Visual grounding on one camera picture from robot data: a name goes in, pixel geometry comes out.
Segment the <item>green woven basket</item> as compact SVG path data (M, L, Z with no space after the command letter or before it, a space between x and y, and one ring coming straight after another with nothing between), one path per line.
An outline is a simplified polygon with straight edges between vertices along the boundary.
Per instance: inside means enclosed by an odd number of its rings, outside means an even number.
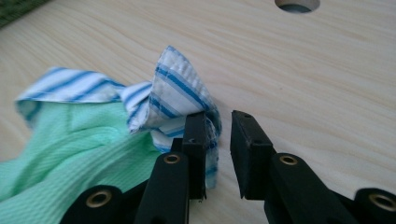
M50 0L0 0L0 29Z

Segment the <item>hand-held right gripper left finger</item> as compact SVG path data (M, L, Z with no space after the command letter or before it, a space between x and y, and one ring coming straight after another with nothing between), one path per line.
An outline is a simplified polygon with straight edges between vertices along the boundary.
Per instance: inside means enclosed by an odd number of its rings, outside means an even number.
M134 224L189 223L190 199L205 197L205 134L205 113L188 115L183 137L155 162Z

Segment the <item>mint green cloth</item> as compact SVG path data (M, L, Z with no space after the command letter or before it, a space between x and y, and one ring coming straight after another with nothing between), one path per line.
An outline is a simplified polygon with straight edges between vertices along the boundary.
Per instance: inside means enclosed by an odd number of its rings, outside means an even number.
M59 224L83 191L131 189L159 155L149 133L130 133L121 103L44 103L22 154L0 162L0 224Z

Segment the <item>blue white striped cloth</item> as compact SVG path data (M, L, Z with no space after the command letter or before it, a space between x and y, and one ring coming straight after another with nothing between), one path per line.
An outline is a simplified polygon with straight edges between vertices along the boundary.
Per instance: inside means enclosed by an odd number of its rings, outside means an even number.
M185 136L187 116L205 112L205 186L217 184L219 111L189 60L172 46L161 54L151 81L125 86L105 74L52 67L16 100L17 111L34 127L44 103L101 104L120 102L130 133L149 131L154 146L170 150L171 140Z

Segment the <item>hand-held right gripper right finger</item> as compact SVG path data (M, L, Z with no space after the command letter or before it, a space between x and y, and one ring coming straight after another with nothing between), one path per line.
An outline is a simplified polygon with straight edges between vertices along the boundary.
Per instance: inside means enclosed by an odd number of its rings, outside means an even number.
M248 113L232 112L230 150L240 196L263 201L270 224L359 224L303 159L276 152Z

